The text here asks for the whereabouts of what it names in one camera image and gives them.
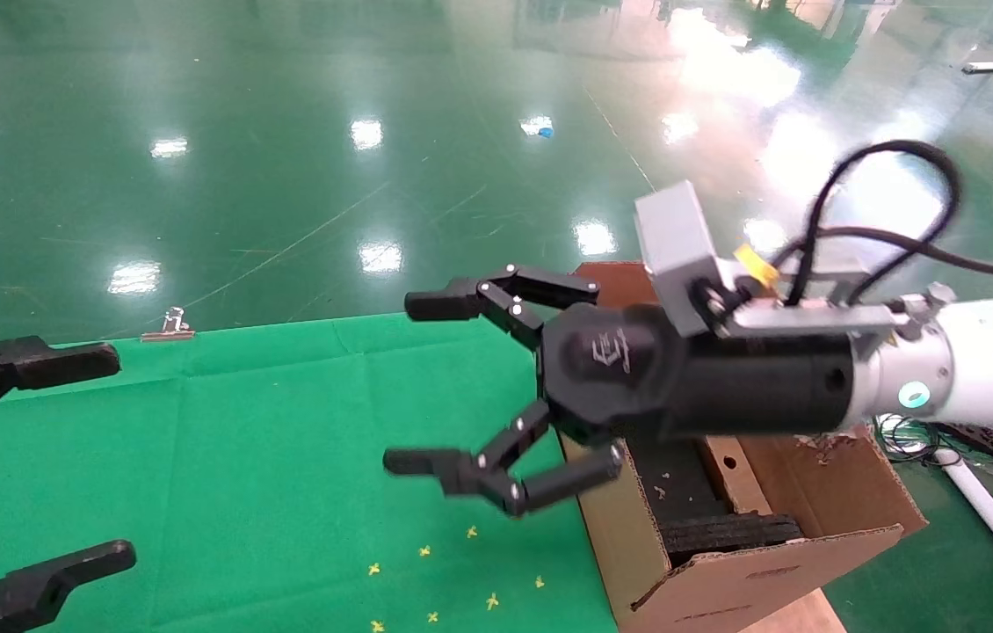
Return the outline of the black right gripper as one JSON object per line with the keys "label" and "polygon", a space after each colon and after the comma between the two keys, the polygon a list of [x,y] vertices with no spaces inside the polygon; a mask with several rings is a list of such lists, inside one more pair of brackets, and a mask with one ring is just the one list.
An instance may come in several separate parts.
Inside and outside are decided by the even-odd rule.
{"label": "black right gripper", "polygon": [[[384,469],[436,478],[446,497],[481,497],[521,517],[616,480],[624,448],[609,436],[818,435],[838,429],[849,414],[855,361],[845,336],[683,337],[661,306],[602,309],[592,305],[598,293],[589,278],[509,264],[486,277],[455,277],[439,291],[405,294],[409,320],[484,317],[525,349],[538,348],[547,401],[533,401],[475,455],[388,448]],[[545,324],[532,304],[565,311]],[[605,444],[549,471],[514,477],[512,466],[560,418],[573,440],[606,438]]]}

